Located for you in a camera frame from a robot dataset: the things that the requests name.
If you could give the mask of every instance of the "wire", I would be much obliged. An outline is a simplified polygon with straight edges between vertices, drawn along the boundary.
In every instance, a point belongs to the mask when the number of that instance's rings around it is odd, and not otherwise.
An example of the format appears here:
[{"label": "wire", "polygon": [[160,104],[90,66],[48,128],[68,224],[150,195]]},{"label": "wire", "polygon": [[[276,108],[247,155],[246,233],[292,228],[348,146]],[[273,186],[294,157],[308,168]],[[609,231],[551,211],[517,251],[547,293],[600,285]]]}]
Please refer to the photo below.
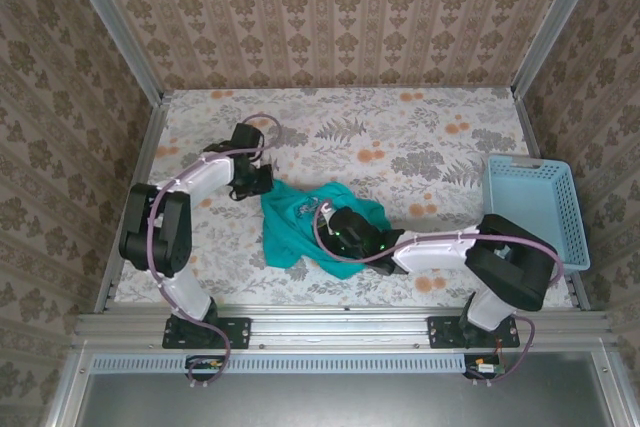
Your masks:
[{"label": "wire", "polygon": [[189,378],[189,380],[191,381],[192,385],[205,385],[206,383],[209,382],[213,382],[215,380],[217,380],[222,373],[224,372],[224,370],[226,369],[228,363],[229,363],[229,358],[231,357],[231,343],[229,341],[229,337],[227,337],[227,334],[225,334],[221,329],[219,329],[218,327],[216,327],[215,325],[212,324],[208,324],[206,322],[202,322],[201,320],[198,320],[192,316],[190,316],[187,312],[185,312],[184,310],[182,310],[180,308],[180,306],[178,304],[176,304],[174,302],[174,300],[171,298],[171,296],[167,293],[167,291],[164,288],[164,279],[160,276],[160,274],[158,274],[158,271],[156,269],[156,264],[155,261],[153,259],[153,231],[154,231],[154,223],[156,218],[158,217],[158,209],[160,208],[160,203],[162,201],[162,198],[166,195],[166,193],[169,191],[169,189],[171,189],[174,185],[178,184],[183,178],[185,178],[187,175],[189,175],[191,172],[193,172],[195,169],[200,168],[203,164],[208,164],[214,160],[217,159],[221,159],[223,157],[229,157],[231,155],[237,155],[237,154],[254,154],[254,153],[259,153],[262,152],[264,150],[270,149],[271,147],[277,145],[277,143],[280,141],[280,137],[282,136],[282,125],[280,124],[280,122],[278,122],[278,120],[275,117],[272,117],[271,115],[268,114],[254,114],[254,115],[250,115],[249,117],[247,117],[245,120],[242,121],[242,123],[245,123],[248,120],[251,120],[253,118],[257,118],[257,117],[264,117],[266,119],[269,119],[271,121],[273,121],[276,125],[276,128],[278,129],[278,133],[275,137],[274,140],[272,140],[268,145],[263,145],[262,147],[258,147],[258,148],[251,148],[251,149],[234,149],[234,150],[228,150],[226,152],[207,152],[203,155],[200,156],[200,158],[194,162],[191,166],[189,166],[186,170],[184,170],[183,172],[179,173],[177,176],[175,176],[173,179],[171,179],[169,182],[167,182],[167,184],[162,187],[160,189],[160,191],[158,192],[158,195],[156,195],[156,198],[153,201],[153,204],[151,205],[151,212],[149,213],[149,219],[148,219],[148,227],[147,227],[147,264],[149,266],[149,272],[151,272],[151,276],[153,277],[153,279],[158,283],[158,289],[160,290],[160,294],[162,295],[162,297],[164,297],[164,299],[168,302],[168,304],[171,306],[171,308],[174,310],[174,312],[178,315],[180,315],[183,319],[188,320],[189,322],[191,322],[192,324],[195,324],[199,327],[204,327],[205,329],[209,329],[213,332],[215,332],[217,335],[219,335],[223,342],[224,342],[224,349],[225,349],[225,356],[224,356],[224,360],[222,361],[222,365],[220,365],[220,368],[218,369],[218,371],[211,376],[210,379],[208,379],[206,382],[198,382],[193,378],[193,367],[194,364],[192,364],[189,368],[189,373],[187,374],[187,377]]},{"label": "wire", "polygon": [[[194,387],[196,383],[199,382],[193,378],[193,369],[196,367],[196,365],[205,364],[205,363],[212,364],[211,359],[208,359],[208,358],[195,359],[195,360],[192,360],[191,363],[189,364],[189,369],[187,370],[187,378],[191,381],[190,387]],[[209,382],[213,382],[214,380],[216,380],[216,375],[219,372],[220,370],[218,370],[218,372],[216,372],[215,374],[211,374],[211,377],[209,377],[207,380],[201,381],[202,386],[206,387],[209,384]]]},{"label": "wire", "polygon": [[533,338],[536,335],[536,325],[533,323],[533,320],[531,320],[529,317],[525,317],[523,315],[516,315],[516,314],[513,314],[513,318],[516,319],[516,320],[521,320],[522,322],[526,322],[527,324],[529,324],[529,327],[531,328],[531,330],[529,331],[529,338],[527,339],[527,343],[525,344],[524,348],[522,349],[522,353],[520,354],[520,357],[518,357],[518,360],[516,360],[516,362],[513,364],[513,366],[509,370],[507,370],[504,374],[500,375],[499,377],[496,377],[496,378],[492,379],[491,382],[500,382],[501,380],[504,380],[509,375],[511,375],[513,372],[518,370],[518,368],[522,364],[522,361],[524,360],[524,358],[526,357],[527,353],[529,352],[529,349],[533,345]]},{"label": "wire", "polygon": [[[492,242],[509,242],[514,244],[527,245],[529,247],[538,249],[541,252],[544,252],[545,254],[547,254],[549,257],[551,257],[555,261],[556,265],[558,266],[558,269],[557,269],[556,275],[549,281],[549,286],[556,284],[564,276],[564,262],[562,262],[562,259],[558,256],[556,252],[554,252],[553,250],[548,248],[546,245],[543,245],[539,242],[535,242],[529,239],[523,239],[521,237],[513,237],[510,235],[485,235],[485,234],[473,234],[473,233],[422,235],[414,239],[396,244],[393,247],[390,247],[378,254],[372,255],[370,257],[366,257],[364,259],[350,259],[348,257],[341,257],[331,252],[324,245],[324,243],[322,242],[322,239],[320,238],[320,232],[318,232],[318,218],[320,217],[320,212],[322,208],[325,206],[331,207],[332,206],[331,200],[324,200],[323,202],[320,203],[320,205],[316,209],[316,212],[313,216],[313,235],[316,238],[316,242],[318,243],[318,246],[325,252],[325,254],[329,255],[331,258],[340,262],[345,262],[349,264],[366,264],[368,262],[372,262],[374,260],[380,259],[399,249],[403,249],[404,247],[415,244],[416,242],[434,242],[434,241],[442,241],[442,240],[488,240]],[[536,333],[536,327],[533,321],[527,317],[516,315],[516,314],[513,315],[513,318],[529,324],[529,326],[531,327],[531,332],[529,333],[529,339],[527,340],[527,343],[524,346],[524,349],[522,349],[522,354],[520,355],[520,357],[518,357],[518,360],[515,362],[515,364],[513,364],[513,367],[511,367],[511,369],[506,371],[504,374],[492,379],[491,382],[498,382],[508,377],[512,372],[516,371],[520,367],[520,364],[522,364],[522,361],[526,357],[527,353],[529,352],[529,349],[531,348],[531,345],[533,344],[533,337],[535,336],[535,333]],[[467,371],[472,372],[476,377],[484,378],[480,374],[477,374],[470,369],[467,369]]]},{"label": "wire", "polygon": [[504,365],[504,368],[507,368],[507,363],[504,360],[504,355],[502,355],[502,339],[496,336],[496,352],[498,352],[498,359],[500,359],[500,363]]}]

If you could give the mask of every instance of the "black mounting bracket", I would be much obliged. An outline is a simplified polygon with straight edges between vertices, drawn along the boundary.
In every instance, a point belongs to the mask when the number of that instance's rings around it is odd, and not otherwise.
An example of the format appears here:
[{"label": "black mounting bracket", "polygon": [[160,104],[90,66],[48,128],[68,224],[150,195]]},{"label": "black mounting bracket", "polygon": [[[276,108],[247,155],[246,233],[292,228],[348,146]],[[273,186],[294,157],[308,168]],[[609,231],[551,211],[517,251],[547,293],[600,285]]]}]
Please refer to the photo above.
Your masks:
[{"label": "black mounting bracket", "polygon": [[[225,140],[217,144],[205,147],[204,152],[228,152],[235,149],[255,149],[262,143],[264,145],[264,135],[259,129],[249,124],[237,124],[233,131],[231,140]],[[253,165],[260,160],[262,152],[249,157],[248,154],[234,154],[233,158],[233,179],[229,182],[231,192],[229,197],[239,201],[262,195],[273,189],[273,170],[270,164],[260,167]]]},{"label": "black mounting bracket", "polygon": [[[232,349],[248,349],[251,340],[251,319],[248,317],[219,317],[215,326],[222,330]],[[162,338],[164,349],[224,349],[222,338],[205,327],[172,315],[167,320]]]},{"label": "black mounting bracket", "polygon": [[[432,349],[495,349],[497,341],[503,348],[520,347],[520,337],[516,321],[509,316],[504,319],[493,332],[487,332],[475,326],[467,326],[463,330],[458,316],[434,316],[427,319],[429,345]],[[469,329],[475,329],[469,336]]]}]

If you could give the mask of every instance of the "patterned wall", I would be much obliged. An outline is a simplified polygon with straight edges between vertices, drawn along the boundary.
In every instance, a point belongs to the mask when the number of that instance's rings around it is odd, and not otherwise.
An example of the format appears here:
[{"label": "patterned wall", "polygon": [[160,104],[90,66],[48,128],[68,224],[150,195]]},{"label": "patterned wall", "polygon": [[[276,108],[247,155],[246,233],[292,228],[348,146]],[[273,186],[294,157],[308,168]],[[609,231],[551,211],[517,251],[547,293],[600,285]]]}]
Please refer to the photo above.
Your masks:
[{"label": "patterned wall", "polygon": [[640,0],[580,0],[525,102],[544,155],[573,167],[591,300],[640,387]]},{"label": "patterned wall", "polygon": [[552,0],[116,0],[166,88],[510,85]]},{"label": "patterned wall", "polygon": [[88,0],[0,0],[0,425],[31,426],[90,310],[146,98]]}]

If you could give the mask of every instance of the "aluminum frame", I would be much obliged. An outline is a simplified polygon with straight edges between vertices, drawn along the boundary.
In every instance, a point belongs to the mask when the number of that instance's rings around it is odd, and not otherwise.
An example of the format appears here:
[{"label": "aluminum frame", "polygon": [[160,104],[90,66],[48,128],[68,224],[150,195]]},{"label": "aluminum frame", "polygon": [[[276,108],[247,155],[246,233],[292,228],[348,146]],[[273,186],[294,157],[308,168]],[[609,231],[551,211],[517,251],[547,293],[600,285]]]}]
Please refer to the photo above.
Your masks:
[{"label": "aluminum frame", "polygon": [[[248,351],[252,355],[313,354],[330,358],[343,354],[424,356],[482,352],[480,349],[429,348],[428,317],[460,315],[460,309],[229,306],[220,310],[223,316],[253,319]],[[185,353],[161,348],[168,314],[166,306],[157,305],[121,306],[102,314],[80,316],[71,354],[45,425],[76,425],[95,355]],[[613,425],[640,425],[638,406],[616,352],[616,338],[606,313],[563,309],[541,311],[530,317],[536,323],[532,352],[590,352]],[[518,322],[518,328],[521,338],[526,339],[528,325]],[[243,352],[246,351],[235,351],[233,355]],[[188,353],[221,354],[222,351],[202,349]]]},{"label": "aluminum frame", "polygon": [[553,0],[514,77],[512,89],[517,97],[526,94],[577,3],[578,0]]},{"label": "aluminum frame", "polygon": [[129,30],[126,20],[113,0],[90,1],[118,46],[118,50],[138,81],[138,85],[149,99],[151,106],[158,107],[162,98],[162,82],[147,61],[143,50],[144,46]]}]

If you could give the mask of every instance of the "metal base plate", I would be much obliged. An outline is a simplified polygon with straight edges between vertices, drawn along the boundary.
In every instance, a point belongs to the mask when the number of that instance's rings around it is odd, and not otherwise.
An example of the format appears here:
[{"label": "metal base plate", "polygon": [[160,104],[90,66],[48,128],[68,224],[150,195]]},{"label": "metal base plate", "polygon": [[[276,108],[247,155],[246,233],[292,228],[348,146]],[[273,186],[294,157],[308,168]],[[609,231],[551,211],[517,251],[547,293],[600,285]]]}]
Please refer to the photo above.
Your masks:
[{"label": "metal base plate", "polygon": [[432,349],[452,348],[487,348],[495,349],[496,341],[500,339],[503,348],[520,347],[520,337],[516,321],[513,317],[504,319],[493,332],[477,329],[477,338],[472,345],[468,345],[462,329],[458,325],[460,317],[437,316],[429,317],[429,345]]},{"label": "metal base plate", "polygon": [[[162,347],[165,349],[224,349],[224,342],[218,335],[190,335],[180,330],[180,326],[169,318],[165,326]],[[201,331],[202,327],[189,324],[190,328]],[[249,317],[220,317],[216,327],[222,330],[231,343],[232,349],[248,349],[251,338],[251,319]]]}]

